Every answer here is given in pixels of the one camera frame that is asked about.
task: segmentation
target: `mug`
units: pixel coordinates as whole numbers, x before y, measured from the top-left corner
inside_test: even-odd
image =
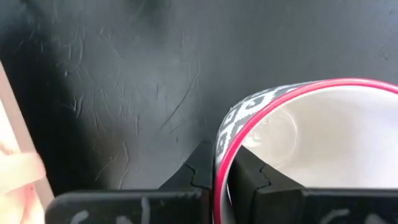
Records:
[[[227,193],[243,144],[305,187],[398,188],[398,86],[341,78],[260,91],[233,106],[216,143],[214,221],[232,224]]]

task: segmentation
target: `pink fabric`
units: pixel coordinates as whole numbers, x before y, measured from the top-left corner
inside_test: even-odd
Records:
[[[43,224],[44,211],[33,182],[45,177],[36,153],[0,150],[0,223]]]

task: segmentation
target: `patterned mug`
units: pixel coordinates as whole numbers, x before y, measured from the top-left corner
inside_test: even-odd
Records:
[[[306,187],[398,188],[391,178],[398,170],[397,114],[398,86],[360,78],[246,97],[230,109],[217,135],[215,223],[234,223],[227,178],[242,144]]]

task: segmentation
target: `pink mug rim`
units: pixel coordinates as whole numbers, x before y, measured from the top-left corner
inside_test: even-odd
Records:
[[[226,182],[226,178],[228,177],[230,165],[237,151],[239,150],[239,146],[242,144],[244,137],[246,137],[250,130],[252,130],[252,128],[258,122],[260,122],[262,118],[267,116],[271,111],[279,107],[281,104],[311,91],[336,86],[365,86],[378,90],[386,90],[398,95],[398,86],[391,83],[367,78],[336,78],[309,83],[290,92],[284,93],[283,95],[278,96],[276,99],[273,99],[269,104],[265,105],[265,107],[254,114],[234,136],[220,162],[220,167],[216,171],[215,190],[213,197],[215,224],[221,224],[221,194],[223,193],[223,184]]]

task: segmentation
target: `textured black surface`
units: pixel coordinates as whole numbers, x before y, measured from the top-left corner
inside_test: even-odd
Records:
[[[258,90],[398,83],[393,0],[0,3],[0,59],[56,194],[160,186]]]

